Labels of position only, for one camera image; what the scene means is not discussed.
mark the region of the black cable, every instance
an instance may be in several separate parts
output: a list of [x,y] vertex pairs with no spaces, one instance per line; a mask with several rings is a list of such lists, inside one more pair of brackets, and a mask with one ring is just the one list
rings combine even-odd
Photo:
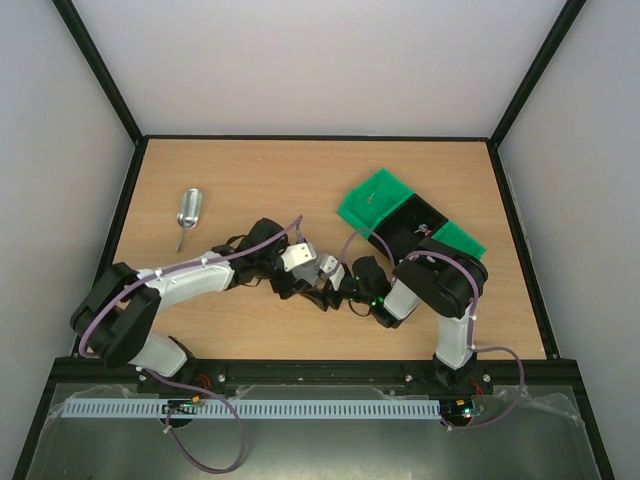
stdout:
[[258,285],[260,285],[260,282],[263,280],[262,278],[258,278],[258,283],[256,283],[255,285],[251,285],[250,283],[241,283],[240,285],[242,285],[243,287],[257,287]]
[[231,246],[231,244],[233,244],[234,242],[240,240],[241,238],[247,238],[246,235],[235,235],[231,238],[229,238],[229,240],[226,241],[226,244]]
[[369,311],[365,315],[362,315],[361,313],[356,312],[355,308],[353,308],[353,304],[351,303],[351,300],[348,300],[348,302],[349,302],[349,308],[351,309],[351,311],[356,315],[358,315],[359,317],[368,317],[369,314],[371,313],[371,305],[369,305]]

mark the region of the metal scoop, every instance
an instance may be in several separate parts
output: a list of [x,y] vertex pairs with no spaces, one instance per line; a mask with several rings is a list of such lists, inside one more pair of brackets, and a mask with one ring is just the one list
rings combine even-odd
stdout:
[[182,196],[182,202],[180,202],[180,211],[178,212],[178,225],[182,227],[182,233],[180,233],[180,240],[178,240],[176,252],[180,251],[182,242],[184,240],[184,234],[187,232],[187,230],[195,227],[198,223],[201,205],[202,192],[197,188],[188,190]]

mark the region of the wooden surface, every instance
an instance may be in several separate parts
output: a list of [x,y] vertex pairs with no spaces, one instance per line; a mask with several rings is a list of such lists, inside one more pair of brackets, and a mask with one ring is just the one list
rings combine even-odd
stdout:
[[[353,232],[338,206],[382,167],[487,247],[476,345],[544,358],[484,143],[151,140],[116,261],[133,268],[176,263],[247,233],[262,217],[284,226],[299,214],[316,251],[338,255]],[[176,253],[176,213],[193,187],[204,194],[200,222]],[[388,263],[361,238],[347,261],[370,254]],[[325,313],[301,297],[282,301],[268,282],[176,305],[156,318],[154,331],[176,336],[199,358],[226,359],[430,359],[438,336],[436,314],[425,305],[387,330],[346,304]]]

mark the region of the white cable channel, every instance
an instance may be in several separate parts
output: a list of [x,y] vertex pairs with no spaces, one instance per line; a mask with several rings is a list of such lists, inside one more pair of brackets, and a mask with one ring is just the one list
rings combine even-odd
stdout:
[[[168,400],[158,399],[68,399],[63,418],[163,418]],[[439,420],[437,400],[230,400],[240,418],[282,419],[389,419]],[[220,402],[208,400],[201,407],[186,407],[176,418],[233,418]]]

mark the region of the green tray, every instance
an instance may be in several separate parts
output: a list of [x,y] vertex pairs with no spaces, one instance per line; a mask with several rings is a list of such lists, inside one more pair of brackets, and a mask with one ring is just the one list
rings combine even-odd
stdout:
[[450,247],[457,248],[478,260],[480,260],[484,252],[487,251],[486,248],[476,242],[451,220],[445,223],[431,238]]
[[[347,194],[338,215],[354,229],[374,230],[387,215],[402,205],[413,192],[385,169],[379,170]],[[363,233],[369,238],[370,233]]]
[[[401,207],[413,193],[404,183],[382,169],[347,194],[338,209],[338,215],[356,230],[375,230],[382,220]],[[365,232],[362,236],[368,239],[371,234]],[[486,248],[450,220],[432,237],[477,259],[486,251]]]

